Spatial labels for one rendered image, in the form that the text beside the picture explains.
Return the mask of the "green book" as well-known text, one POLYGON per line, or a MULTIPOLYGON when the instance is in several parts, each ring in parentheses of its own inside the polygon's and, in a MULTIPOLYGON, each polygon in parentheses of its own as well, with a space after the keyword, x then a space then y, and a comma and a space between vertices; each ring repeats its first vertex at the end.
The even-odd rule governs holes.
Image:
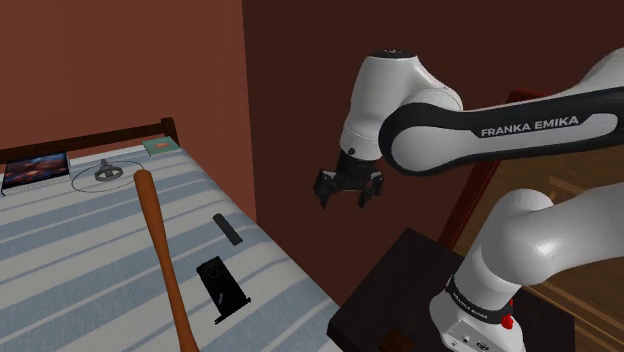
POLYGON ((180 148, 178 143, 170 136, 144 140, 142 145, 151 157, 170 153, 180 148))

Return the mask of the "dark robot stand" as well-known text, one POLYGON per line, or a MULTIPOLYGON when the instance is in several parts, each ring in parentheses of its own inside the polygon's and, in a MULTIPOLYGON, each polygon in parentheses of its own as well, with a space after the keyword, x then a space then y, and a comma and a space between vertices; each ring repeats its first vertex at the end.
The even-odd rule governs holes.
MULTIPOLYGON (((327 335, 343 352, 382 352, 382 341, 395 329, 411 343, 409 352, 451 352, 430 318, 429 303, 462 261, 406 229, 330 319, 327 335)), ((574 317, 567 312, 520 290, 513 318, 527 352, 575 352, 574 317)))

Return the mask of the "brown wooden baseball bat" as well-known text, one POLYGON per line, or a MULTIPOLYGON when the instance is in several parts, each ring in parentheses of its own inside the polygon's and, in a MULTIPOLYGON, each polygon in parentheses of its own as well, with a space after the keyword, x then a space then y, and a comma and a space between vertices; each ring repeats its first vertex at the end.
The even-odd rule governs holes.
POLYGON ((152 174, 145 169, 133 175, 141 210, 161 268, 176 328, 180 352, 199 352, 170 258, 161 207, 152 174))

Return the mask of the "black remote control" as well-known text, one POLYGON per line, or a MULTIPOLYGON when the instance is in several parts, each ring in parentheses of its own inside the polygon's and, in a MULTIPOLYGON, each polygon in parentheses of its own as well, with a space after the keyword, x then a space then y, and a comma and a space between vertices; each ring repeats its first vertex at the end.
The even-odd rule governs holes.
POLYGON ((233 246, 237 246, 243 242, 238 232, 221 213, 215 214, 213 216, 213 221, 233 246))

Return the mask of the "red-framed wooden door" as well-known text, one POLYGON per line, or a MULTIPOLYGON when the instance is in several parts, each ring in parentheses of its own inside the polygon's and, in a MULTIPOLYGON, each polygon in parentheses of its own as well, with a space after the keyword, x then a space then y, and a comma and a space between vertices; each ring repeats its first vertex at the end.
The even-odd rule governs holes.
MULTIPOLYGON (((624 142, 624 87, 558 95, 473 113, 479 156, 518 158, 624 142)), ((523 286, 588 263, 624 257, 624 183, 554 204, 518 189, 494 206, 463 262, 429 305, 452 352, 526 352, 514 324, 523 286)))

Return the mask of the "open laptop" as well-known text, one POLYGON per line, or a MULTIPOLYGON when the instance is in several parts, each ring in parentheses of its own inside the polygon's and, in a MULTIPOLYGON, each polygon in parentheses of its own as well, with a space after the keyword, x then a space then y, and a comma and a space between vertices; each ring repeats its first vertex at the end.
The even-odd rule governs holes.
POLYGON ((69 166, 64 151, 8 161, 0 193, 8 196, 69 181, 69 166))

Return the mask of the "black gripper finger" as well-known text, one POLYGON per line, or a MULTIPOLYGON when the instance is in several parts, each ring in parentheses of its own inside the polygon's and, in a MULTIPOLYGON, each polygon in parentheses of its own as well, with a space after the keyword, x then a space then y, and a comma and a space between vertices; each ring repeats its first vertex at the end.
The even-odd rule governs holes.
POLYGON ((379 196, 382 192, 383 185, 384 177, 382 175, 372 175, 360 192, 358 206, 363 208, 372 197, 379 196))
POLYGON ((322 209, 327 207, 329 198, 338 192, 338 185, 335 180, 336 173, 320 169, 313 184, 315 196, 319 199, 322 209))

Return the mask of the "black flat box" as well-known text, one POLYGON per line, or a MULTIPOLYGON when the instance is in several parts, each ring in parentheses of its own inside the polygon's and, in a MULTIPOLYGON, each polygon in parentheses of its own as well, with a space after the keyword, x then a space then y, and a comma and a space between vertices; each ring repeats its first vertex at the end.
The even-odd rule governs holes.
POLYGON ((219 256, 202 263, 196 272, 220 313, 216 324, 251 302, 219 256))

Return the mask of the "striped bed with wooden headboard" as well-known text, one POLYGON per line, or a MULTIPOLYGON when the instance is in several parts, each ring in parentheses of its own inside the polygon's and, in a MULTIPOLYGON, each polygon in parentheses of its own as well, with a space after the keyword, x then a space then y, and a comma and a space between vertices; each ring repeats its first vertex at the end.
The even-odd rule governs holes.
POLYGON ((97 155, 67 182, 0 197, 0 352, 180 352, 140 169, 154 180, 200 352, 341 352, 327 335, 336 303, 180 149, 97 155), (196 272, 216 256, 251 298, 219 324, 196 272))

